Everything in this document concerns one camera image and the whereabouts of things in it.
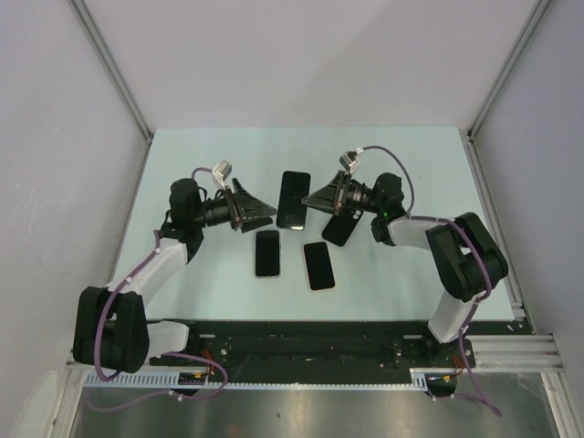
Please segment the black phone camera side up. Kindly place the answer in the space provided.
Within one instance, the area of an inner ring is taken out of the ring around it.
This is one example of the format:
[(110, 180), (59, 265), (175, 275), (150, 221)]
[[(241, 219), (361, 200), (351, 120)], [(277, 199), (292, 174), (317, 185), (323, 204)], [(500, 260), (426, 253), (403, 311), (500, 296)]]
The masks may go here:
[(321, 237), (338, 247), (344, 246), (357, 227), (363, 212), (361, 210), (343, 210), (339, 215), (333, 215), (321, 233)]

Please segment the teal blue phone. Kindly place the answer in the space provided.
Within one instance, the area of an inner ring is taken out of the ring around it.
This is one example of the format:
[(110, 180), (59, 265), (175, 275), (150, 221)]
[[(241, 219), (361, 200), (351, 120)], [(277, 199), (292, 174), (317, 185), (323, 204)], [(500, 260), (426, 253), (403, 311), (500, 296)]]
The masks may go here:
[(276, 226), (303, 230), (308, 208), (302, 200), (309, 195), (311, 176), (307, 172), (285, 171), (282, 175), (276, 215)]

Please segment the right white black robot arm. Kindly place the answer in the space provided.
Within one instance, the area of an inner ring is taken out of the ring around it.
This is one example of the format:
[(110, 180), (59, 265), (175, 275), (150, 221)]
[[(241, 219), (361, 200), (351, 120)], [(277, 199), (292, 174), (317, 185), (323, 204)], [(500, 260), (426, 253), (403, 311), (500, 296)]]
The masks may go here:
[(482, 220), (474, 213), (454, 219), (416, 216), (403, 207), (402, 179), (385, 172), (369, 188), (345, 171), (302, 203), (322, 213), (374, 214), (373, 239), (389, 246), (428, 250), (443, 285), (443, 294), (427, 324), (431, 337), (421, 343), (422, 358), (442, 366), (454, 354), (453, 341), (463, 336), (478, 308), (508, 275), (508, 263)]

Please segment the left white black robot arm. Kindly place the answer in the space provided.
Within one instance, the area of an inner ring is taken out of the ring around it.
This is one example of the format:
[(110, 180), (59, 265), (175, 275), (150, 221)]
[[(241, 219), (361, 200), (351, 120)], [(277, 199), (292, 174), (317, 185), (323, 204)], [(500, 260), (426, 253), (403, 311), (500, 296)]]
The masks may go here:
[(162, 287), (196, 256), (207, 227), (229, 224), (246, 233), (271, 224), (276, 208), (246, 191), (239, 181), (204, 199), (199, 184), (189, 178), (174, 182), (170, 208), (154, 232), (151, 252), (126, 276), (104, 287), (86, 287), (78, 300), (72, 354), (95, 368), (102, 381), (120, 373), (135, 373), (147, 360), (171, 355), (181, 364), (196, 362), (201, 341), (184, 323), (150, 323), (146, 307)]

